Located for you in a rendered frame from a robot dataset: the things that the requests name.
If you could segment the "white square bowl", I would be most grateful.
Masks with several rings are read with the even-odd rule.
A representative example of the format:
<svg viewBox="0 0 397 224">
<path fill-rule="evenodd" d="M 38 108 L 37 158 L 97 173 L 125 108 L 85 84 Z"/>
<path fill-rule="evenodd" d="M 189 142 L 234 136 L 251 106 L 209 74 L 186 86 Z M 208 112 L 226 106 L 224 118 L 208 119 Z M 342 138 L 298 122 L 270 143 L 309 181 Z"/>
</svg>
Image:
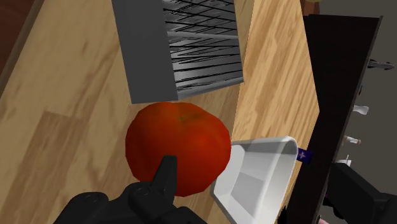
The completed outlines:
<svg viewBox="0 0 397 224">
<path fill-rule="evenodd" d="M 211 196 L 231 224 L 275 223 L 297 155 L 290 136 L 232 143 L 228 165 L 211 185 Z"/>
</svg>

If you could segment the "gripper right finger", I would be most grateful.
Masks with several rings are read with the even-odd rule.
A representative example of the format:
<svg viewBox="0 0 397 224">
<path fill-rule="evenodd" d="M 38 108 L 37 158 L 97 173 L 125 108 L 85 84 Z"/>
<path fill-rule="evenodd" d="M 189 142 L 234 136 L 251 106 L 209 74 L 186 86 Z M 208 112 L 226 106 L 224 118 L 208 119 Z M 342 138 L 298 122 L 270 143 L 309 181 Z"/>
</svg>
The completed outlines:
<svg viewBox="0 0 397 224">
<path fill-rule="evenodd" d="M 330 167 L 326 198 L 348 224 L 397 224 L 397 195 L 382 193 L 351 167 Z"/>
</svg>

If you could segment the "grey robot stand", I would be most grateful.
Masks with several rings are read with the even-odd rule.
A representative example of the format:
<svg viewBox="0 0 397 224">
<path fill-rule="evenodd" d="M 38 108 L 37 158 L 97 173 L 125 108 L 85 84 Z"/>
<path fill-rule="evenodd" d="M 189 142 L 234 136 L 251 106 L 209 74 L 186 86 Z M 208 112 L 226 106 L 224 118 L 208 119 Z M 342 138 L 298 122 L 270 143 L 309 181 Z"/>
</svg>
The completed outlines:
<svg viewBox="0 0 397 224">
<path fill-rule="evenodd" d="M 233 0 L 112 0 L 132 103 L 243 82 Z"/>
</svg>

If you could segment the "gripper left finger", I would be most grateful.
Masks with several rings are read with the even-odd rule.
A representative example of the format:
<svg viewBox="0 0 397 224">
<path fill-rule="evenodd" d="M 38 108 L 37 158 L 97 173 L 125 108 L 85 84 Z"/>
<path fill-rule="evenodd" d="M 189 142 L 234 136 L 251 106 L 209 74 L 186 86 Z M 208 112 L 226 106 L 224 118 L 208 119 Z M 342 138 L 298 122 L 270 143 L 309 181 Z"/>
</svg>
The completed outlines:
<svg viewBox="0 0 397 224">
<path fill-rule="evenodd" d="M 173 205 L 177 157 L 164 156 L 151 182 L 128 185 L 114 200 L 102 192 L 74 196 L 54 224 L 207 224 L 187 207 Z"/>
</svg>

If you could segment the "red tomato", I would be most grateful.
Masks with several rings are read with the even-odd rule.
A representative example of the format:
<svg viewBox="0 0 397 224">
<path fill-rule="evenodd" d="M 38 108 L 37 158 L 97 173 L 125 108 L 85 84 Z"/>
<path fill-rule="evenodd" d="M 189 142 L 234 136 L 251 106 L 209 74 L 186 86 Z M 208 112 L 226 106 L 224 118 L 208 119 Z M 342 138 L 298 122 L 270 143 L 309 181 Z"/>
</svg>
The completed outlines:
<svg viewBox="0 0 397 224">
<path fill-rule="evenodd" d="M 139 181 L 153 179 L 163 156 L 176 156 L 178 197 L 203 192 L 225 170 L 230 152 L 230 134 L 223 122 L 186 102 L 146 106 L 125 138 L 125 158 Z"/>
</svg>

